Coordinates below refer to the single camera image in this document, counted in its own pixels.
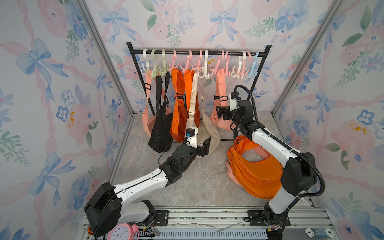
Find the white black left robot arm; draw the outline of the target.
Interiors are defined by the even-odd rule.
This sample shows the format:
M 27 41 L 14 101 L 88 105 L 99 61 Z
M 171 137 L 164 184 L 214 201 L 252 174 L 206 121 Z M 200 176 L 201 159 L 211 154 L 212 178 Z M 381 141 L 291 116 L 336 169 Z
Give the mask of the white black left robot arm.
M 125 184 L 112 186 L 106 182 L 100 185 L 84 207 L 91 234 L 98 239 L 119 224 L 151 222 L 156 214 L 152 204 L 149 201 L 133 204 L 133 201 L 178 181 L 197 156 L 209 154 L 210 143 L 211 138 L 202 146 L 184 143 L 153 172 Z

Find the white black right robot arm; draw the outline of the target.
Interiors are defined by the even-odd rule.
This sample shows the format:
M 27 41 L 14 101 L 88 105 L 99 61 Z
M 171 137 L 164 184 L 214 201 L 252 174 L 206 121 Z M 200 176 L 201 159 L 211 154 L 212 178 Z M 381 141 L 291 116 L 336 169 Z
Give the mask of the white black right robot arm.
M 257 119 L 254 106 L 249 101 L 234 101 L 231 106 L 217 106 L 219 119 L 232 120 L 241 135 L 229 148 L 227 174 L 250 195 L 267 199 L 263 213 L 248 216 L 247 222 L 265 224 L 276 228 L 287 223 L 290 209 L 316 183 L 325 190 L 324 180 L 316 168 L 315 158 L 309 153 L 286 145 L 265 128 Z

